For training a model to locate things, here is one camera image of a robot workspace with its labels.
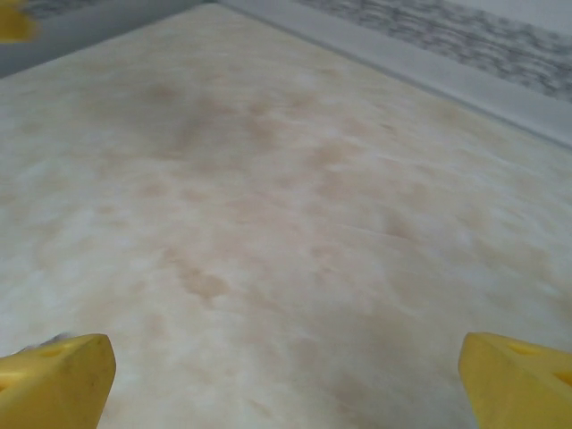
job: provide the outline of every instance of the gray baseboard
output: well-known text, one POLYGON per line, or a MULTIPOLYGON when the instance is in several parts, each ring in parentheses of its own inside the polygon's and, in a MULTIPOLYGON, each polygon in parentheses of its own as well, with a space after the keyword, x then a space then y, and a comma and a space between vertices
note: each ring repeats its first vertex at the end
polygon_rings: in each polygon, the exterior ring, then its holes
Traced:
POLYGON ((221 3, 418 87, 572 147, 572 103, 289 0, 222 0, 221 3))
POLYGON ((0 46, 0 77, 95 45, 189 9, 200 0, 100 0, 53 11, 32 4, 40 18, 38 38, 0 46))

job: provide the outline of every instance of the floor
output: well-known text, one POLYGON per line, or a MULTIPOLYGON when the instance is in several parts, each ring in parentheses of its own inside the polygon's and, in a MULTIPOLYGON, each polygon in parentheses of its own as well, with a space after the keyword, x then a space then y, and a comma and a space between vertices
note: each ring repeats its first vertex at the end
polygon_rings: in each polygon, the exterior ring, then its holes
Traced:
POLYGON ((0 355, 107 333, 100 429, 475 427, 467 332, 572 349, 567 149, 213 4, 0 97, 0 355))

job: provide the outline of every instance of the wall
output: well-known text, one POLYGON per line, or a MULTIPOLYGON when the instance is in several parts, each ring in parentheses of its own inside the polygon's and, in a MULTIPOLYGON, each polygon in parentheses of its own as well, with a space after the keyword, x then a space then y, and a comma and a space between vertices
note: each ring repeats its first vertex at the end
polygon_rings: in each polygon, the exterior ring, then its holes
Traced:
POLYGON ((454 1, 222 3, 572 147, 572 13, 561 15, 572 2, 546 0, 558 7, 544 13, 534 12, 541 0, 479 2, 546 28, 471 7, 476 0, 454 1))
POLYGON ((569 0, 453 0, 453 2, 572 35, 572 2, 569 0))
POLYGON ((0 45, 0 77, 184 11, 201 0, 29 0, 40 34, 25 44, 0 45))

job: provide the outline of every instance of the yellow plastic part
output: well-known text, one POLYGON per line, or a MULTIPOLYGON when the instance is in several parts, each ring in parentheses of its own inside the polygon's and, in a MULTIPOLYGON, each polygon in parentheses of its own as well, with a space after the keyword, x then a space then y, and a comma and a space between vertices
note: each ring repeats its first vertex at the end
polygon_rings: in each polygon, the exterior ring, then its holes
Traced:
POLYGON ((572 428, 572 354, 470 333, 458 370, 481 429, 572 428))
POLYGON ((114 377, 101 334, 0 358, 0 428, 95 429, 114 377))
POLYGON ((0 0, 0 43, 25 42, 36 34, 36 23, 20 10, 21 0, 0 0))

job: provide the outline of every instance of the brown stain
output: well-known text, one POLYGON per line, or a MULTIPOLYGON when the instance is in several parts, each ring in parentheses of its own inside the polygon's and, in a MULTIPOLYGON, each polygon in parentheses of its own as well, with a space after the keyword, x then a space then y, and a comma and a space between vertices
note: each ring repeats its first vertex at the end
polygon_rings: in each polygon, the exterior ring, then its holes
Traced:
POLYGON ((405 240, 413 240, 415 233, 405 216, 397 210, 388 210, 383 214, 385 227, 383 233, 405 240))
POLYGON ((485 292, 484 295, 491 305, 499 308, 501 311, 514 313, 515 309, 517 309, 518 301, 506 291, 496 290, 494 292, 485 292))
POLYGON ((380 425, 372 418, 363 416, 347 407, 338 406, 338 411, 348 422, 348 427, 356 429, 384 429, 384 426, 380 425))
POLYGON ((256 400, 248 400, 248 404, 261 416, 272 418, 273 412, 266 405, 261 404, 256 400))
POLYGON ((491 223, 488 211, 472 203, 468 204, 461 210, 461 212, 457 215, 457 219, 469 230, 475 232, 486 231, 487 225, 490 225, 491 223))
POLYGON ((173 248, 164 252, 164 258, 174 267, 183 289, 190 294, 210 301, 231 291, 225 280, 192 266, 173 248))
POLYGON ((436 97, 427 97, 420 105, 423 107, 427 119, 432 119, 447 132, 462 130, 484 142, 493 143, 490 148, 504 148, 507 143, 507 140, 495 130, 498 129, 495 125, 492 126, 486 122, 481 114, 469 112, 457 103, 450 100, 440 100, 436 97))
POLYGON ((35 135, 35 134, 39 134, 42 129, 44 128, 44 124, 41 122, 37 122, 37 121, 26 121, 25 123, 22 124, 21 126, 21 131, 28 135, 35 135))
POLYGON ((269 147, 276 133, 276 126, 272 121, 260 117, 249 116, 244 124, 254 143, 269 147))
POLYGON ((341 76, 341 72, 339 70, 331 67, 322 67, 317 71, 321 76, 324 76, 326 78, 337 78, 341 76))
POLYGON ((105 407, 101 414, 101 422, 111 424, 113 421, 121 418, 124 408, 126 408, 125 403, 117 398, 117 395, 111 393, 105 402, 105 407))
POLYGON ((327 139, 322 146, 312 152, 308 163, 310 167, 322 169, 330 165, 349 163, 353 156, 362 152, 363 148, 344 139, 327 139))
POLYGON ((279 302, 264 294, 261 290, 253 288, 245 292, 244 299, 253 307, 280 313, 282 308, 279 302))
POLYGON ((313 370, 323 362, 318 344, 309 338, 296 340, 291 344, 290 349, 300 368, 313 370))
POLYGON ((113 324, 122 315, 133 311, 135 301, 131 294, 120 294, 111 286, 91 291, 85 301, 77 308, 78 323, 82 326, 99 326, 105 321, 104 326, 113 324))
POLYGON ((371 126, 357 118, 349 117, 341 121, 341 131, 348 136, 365 139, 371 134, 371 126))
POLYGON ((395 304, 407 311, 423 312, 428 307, 446 308, 451 297, 447 297, 446 285, 439 284, 439 279, 428 277, 425 273, 395 270, 389 272, 387 282, 397 297, 395 304))
POLYGON ((6 207, 18 200, 18 195, 6 189, 0 189, 0 206, 6 207))
POLYGON ((97 209, 97 213, 99 215, 103 215, 103 216, 114 215, 116 212, 117 212, 117 209, 115 208, 115 206, 111 206, 111 205, 104 205, 104 206, 101 206, 97 209))
POLYGON ((206 199, 207 195, 204 192, 192 188, 186 188, 182 191, 181 196, 189 202, 198 202, 206 199))
POLYGON ((502 245, 483 237, 476 237, 473 242, 477 256, 489 267, 507 266, 544 282, 551 280, 550 255, 546 249, 509 237, 502 245))
POLYGON ((369 388, 356 376, 341 372, 337 375, 330 392, 340 404, 353 408, 368 397, 369 388))
POLYGON ((316 192, 319 197, 348 205, 356 197, 379 201, 385 198, 388 190, 383 186, 383 177, 378 172, 351 168, 342 172, 323 171, 316 192))
POLYGON ((311 107, 316 101, 316 96, 308 93, 296 94, 289 102, 289 107, 296 114, 301 114, 311 107))
POLYGON ((382 123, 382 128, 388 134, 390 134, 390 136, 392 136, 394 138, 397 137, 397 130, 393 125, 390 125, 389 123, 382 123))
POLYGON ((204 94, 194 102, 194 108, 175 132, 174 144, 167 151, 180 160, 181 156, 188 156, 198 150, 222 150, 220 144, 227 140, 229 123, 236 121, 237 112, 231 105, 204 94), (205 141, 206 135, 211 135, 208 147, 199 145, 205 141))
POLYGON ((145 92, 145 99, 158 104, 169 104, 175 101, 179 94, 175 88, 163 83, 154 83, 145 92))
POLYGON ((161 339, 169 333, 167 322, 162 315, 145 315, 142 323, 145 327, 145 334, 149 339, 161 339))
POLYGON ((558 297, 551 297, 551 303, 556 308, 560 316, 572 323, 572 290, 568 283, 567 291, 561 293, 558 297))
POLYGON ((268 98, 257 98, 248 106, 248 113, 254 116, 268 114, 273 107, 272 101, 268 98))
POLYGON ((148 183, 139 190, 139 195, 143 198, 157 198, 164 196, 169 188, 164 183, 148 183))
POLYGON ((435 190, 424 183, 413 183, 409 189, 400 193, 400 200, 409 209, 423 213, 434 206, 435 190))

